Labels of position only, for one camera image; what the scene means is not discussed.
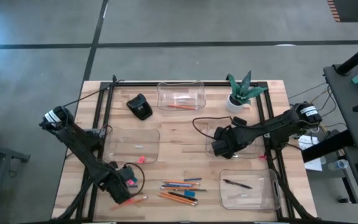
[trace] gray floor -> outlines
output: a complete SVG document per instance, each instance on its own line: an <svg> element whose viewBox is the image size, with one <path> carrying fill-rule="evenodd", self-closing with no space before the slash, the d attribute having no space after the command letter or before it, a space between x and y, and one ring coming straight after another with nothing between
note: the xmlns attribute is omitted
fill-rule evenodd
<svg viewBox="0 0 358 224"><path fill-rule="evenodd" d="M0 44L89 44L101 3L0 1ZM111 0L99 42L218 40L358 40L358 24L334 22L325 0ZM126 80L221 80L252 70L255 80L284 80L292 96L324 82L324 66L356 51L358 45L98 49L90 80L110 80L113 74ZM0 50L0 145L32 155L28 164L12 165L19 174L7 178L0 223L50 218L65 148L38 123L46 111L78 97L89 52ZM323 90L290 102L311 100ZM322 113L333 106L329 102ZM323 123L340 121L335 111ZM310 179L310 184L321 218L358 222L358 205L335 201L342 182Z"/></svg>

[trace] potted plant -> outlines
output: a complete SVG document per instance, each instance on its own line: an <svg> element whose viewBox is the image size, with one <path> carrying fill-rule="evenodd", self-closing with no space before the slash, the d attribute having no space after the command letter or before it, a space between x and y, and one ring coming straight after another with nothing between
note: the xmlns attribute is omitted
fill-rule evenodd
<svg viewBox="0 0 358 224"><path fill-rule="evenodd" d="M251 104L250 98L259 96L267 88L254 87L249 89L251 83L251 71L238 84L231 74L227 75L232 88L231 94L227 97L226 108L232 113L239 113L244 104Z"/></svg>

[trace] pink object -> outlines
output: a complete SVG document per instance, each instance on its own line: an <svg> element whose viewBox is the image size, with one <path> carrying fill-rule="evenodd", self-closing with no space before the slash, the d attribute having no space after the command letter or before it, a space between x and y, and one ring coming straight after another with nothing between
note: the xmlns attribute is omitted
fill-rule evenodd
<svg viewBox="0 0 358 224"><path fill-rule="evenodd" d="M146 160L146 157L141 156L140 159L137 161L137 163L144 163L145 160Z"/></svg>
<svg viewBox="0 0 358 224"><path fill-rule="evenodd" d="M129 184L129 185L134 185L135 182L134 182L133 180L127 180L127 184Z"/></svg>

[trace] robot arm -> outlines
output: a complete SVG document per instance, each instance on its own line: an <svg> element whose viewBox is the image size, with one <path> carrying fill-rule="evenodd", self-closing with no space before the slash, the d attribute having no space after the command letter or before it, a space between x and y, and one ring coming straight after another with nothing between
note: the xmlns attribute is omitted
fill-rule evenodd
<svg viewBox="0 0 358 224"><path fill-rule="evenodd" d="M256 137L268 134L272 149L282 148L288 142L289 136L306 129L316 128L322 121L317 109L307 102L298 103L280 116L269 119L263 123L247 126L247 122L234 117L234 128L218 127L215 130L215 142L212 148L215 156L230 159L235 152L252 144Z"/></svg>
<svg viewBox="0 0 358 224"><path fill-rule="evenodd" d="M86 132L74 123L73 115L64 107L58 106L49 111L39 124L42 129L56 136L85 165L94 184L107 190L116 203L130 199L126 181L134 177L129 166L120 170L115 162L110 164L97 159L93 151L102 148L104 129L100 132Z"/></svg>

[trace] transparent plastic bin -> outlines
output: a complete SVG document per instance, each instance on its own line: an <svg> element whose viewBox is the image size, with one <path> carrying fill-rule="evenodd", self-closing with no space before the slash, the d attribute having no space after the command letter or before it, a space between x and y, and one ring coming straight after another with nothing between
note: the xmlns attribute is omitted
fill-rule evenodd
<svg viewBox="0 0 358 224"><path fill-rule="evenodd" d="M197 113L206 105L204 83L201 81L177 84L159 83L157 92L158 108L168 113Z"/></svg>
<svg viewBox="0 0 358 224"><path fill-rule="evenodd" d="M223 179L248 185L247 189L228 184ZM280 193L274 171L222 170L220 194L222 206L228 210L276 210L280 208Z"/></svg>
<svg viewBox="0 0 358 224"><path fill-rule="evenodd" d="M214 136L214 133L215 133L215 130L217 127L224 128L231 123L231 120L229 118L228 119L219 119L219 120L211 119L211 120L208 120L207 122L208 122L208 126L207 126L205 133L208 136ZM205 149L208 154L215 156L212 145L211 145L211 143L213 141L215 141L215 140L206 137ZM243 150L236 152L235 157L243 158L243 159L255 159L255 158L258 158L263 153L264 153L264 142L263 142L263 137L261 136L261 137L257 137L252 142L252 144L248 145Z"/></svg>
<svg viewBox="0 0 358 224"><path fill-rule="evenodd" d="M133 162L144 156L145 164L158 158L160 132L157 129L122 129L113 127L106 137L103 159L106 162Z"/></svg>

